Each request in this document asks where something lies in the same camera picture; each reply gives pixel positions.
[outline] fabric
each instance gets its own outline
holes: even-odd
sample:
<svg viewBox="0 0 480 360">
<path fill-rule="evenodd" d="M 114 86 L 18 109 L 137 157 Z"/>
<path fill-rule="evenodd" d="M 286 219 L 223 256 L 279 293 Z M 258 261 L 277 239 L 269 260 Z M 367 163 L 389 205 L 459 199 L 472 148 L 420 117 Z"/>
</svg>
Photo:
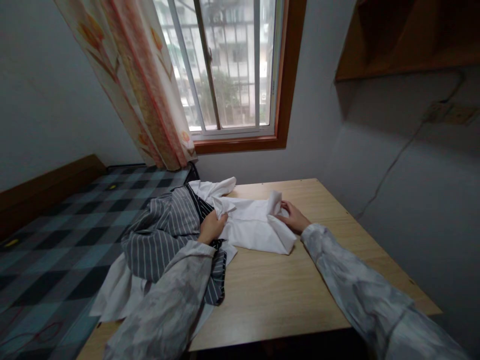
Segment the fabric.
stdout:
<svg viewBox="0 0 480 360">
<path fill-rule="evenodd" d="M 113 169 L 0 243 L 0 359 L 75 359 L 124 231 L 189 172 Z"/>
<path fill-rule="evenodd" d="M 198 239 L 200 224 L 213 209 L 196 196 L 188 184 L 152 199 L 121 241 L 132 274 L 158 282 L 175 254 L 188 241 Z M 205 292 L 205 302 L 210 305 L 219 305 L 225 297 L 227 254 L 220 249 L 221 244 L 221 240 L 211 243 L 218 251 Z"/>
<path fill-rule="evenodd" d="M 203 301 L 214 253 L 213 247 L 188 241 L 108 340 L 103 359 L 179 359 Z"/>
<path fill-rule="evenodd" d="M 226 253 L 228 266 L 237 254 L 237 249 L 226 241 L 221 244 L 221 249 Z M 123 320 L 134 312 L 151 286 L 151 282 L 132 274 L 127 266 L 125 254 L 122 253 L 110 266 L 105 281 L 91 306 L 89 316 L 100 317 L 98 321 L 101 323 Z M 214 308 L 214 305 L 202 304 L 190 339 L 198 334 Z"/>
<path fill-rule="evenodd" d="M 301 240 L 338 307 L 377 359 L 468 359 L 437 324 L 415 309 L 414 301 L 378 272 L 342 248 L 319 224 Z"/>
<path fill-rule="evenodd" d="M 249 200 L 221 197 L 233 191 L 234 177 L 221 182 L 190 181 L 192 190 L 213 205 L 218 218 L 228 213 L 228 220 L 220 235 L 230 245 L 288 255 L 297 237 L 275 215 L 288 217 L 281 208 L 282 194 L 272 191 L 268 200 Z"/>
<path fill-rule="evenodd" d="M 197 158 L 153 1 L 55 0 L 147 165 Z"/>
</svg>

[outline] checkered bedsheet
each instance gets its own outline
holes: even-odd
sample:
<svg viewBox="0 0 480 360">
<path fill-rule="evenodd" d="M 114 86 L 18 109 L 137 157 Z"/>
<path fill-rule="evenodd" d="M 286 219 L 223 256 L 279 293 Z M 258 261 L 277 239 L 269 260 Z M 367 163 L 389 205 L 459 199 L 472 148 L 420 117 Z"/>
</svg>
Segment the checkered bedsheet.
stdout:
<svg viewBox="0 0 480 360">
<path fill-rule="evenodd" d="M 75 359 L 126 227 L 189 172 L 116 168 L 2 242 L 0 359 Z"/>
</svg>

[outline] wooden bed frame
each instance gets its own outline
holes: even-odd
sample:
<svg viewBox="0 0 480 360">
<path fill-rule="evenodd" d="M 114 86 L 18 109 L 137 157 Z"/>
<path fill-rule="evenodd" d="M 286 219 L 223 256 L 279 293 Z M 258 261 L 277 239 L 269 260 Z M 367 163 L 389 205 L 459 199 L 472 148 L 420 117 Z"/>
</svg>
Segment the wooden bed frame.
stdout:
<svg viewBox="0 0 480 360">
<path fill-rule="evenodd" d="M 0 193 L 0 242 L 106 173 L 89 155 Z"/>
</svg>

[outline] pile of clothes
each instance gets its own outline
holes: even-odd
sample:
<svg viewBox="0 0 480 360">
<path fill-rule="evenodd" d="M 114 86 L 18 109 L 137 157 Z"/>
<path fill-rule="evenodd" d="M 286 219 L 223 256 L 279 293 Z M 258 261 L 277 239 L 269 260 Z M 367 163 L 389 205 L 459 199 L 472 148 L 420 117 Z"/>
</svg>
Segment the pile of clothes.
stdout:
<svg viewBox="0 0 480 360">
<path fill-rule="evenodd" d="M 219 240 L 210 244 L 216 252 L 192 338 L 225 297 L 225 271 L 237 253 L 234 246 L 290 254 L 297 237 L 275 217 L 289 216 L 281 208 L 282 194 L 272 191 L 268 200 L 223 197 L 236 182 L 234 177 L 218 183 L 191 181 L 151 199 L 123 235 L 123 253 L 110 267 L 90 315 L 100 316 L 100 322 L 131 315 L 175 254 L 198 239 L 202 221 L 213 210 L 219 218 L 228 213 L 228 220 Z"/>
</svg>

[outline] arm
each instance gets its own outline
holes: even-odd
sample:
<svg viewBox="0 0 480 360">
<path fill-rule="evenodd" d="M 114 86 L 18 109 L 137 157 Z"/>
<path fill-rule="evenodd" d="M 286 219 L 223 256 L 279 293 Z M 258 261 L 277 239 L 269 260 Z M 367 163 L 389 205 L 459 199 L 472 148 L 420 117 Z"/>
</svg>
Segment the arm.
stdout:
<svg viewBox="0 0 480 360">
<path fill-rule="evenodd" d="M 338 307 L 379 359 L 467 359 L 462 348 L 417 311 L 414 301 L 357 256 L 324 226 L 311 224 L 291 203 L 284 221 L 297 233 Z"/>
<path fill-rule="evenodd" d="M 190 340 L 212 270 L 215 249 L 227 216 L 213 211 L 203 221 L 198 241 L 189 241 L 168 263 L 160 280 L 107 342 L 103 358 L 178 359 Z"/>
</svg>

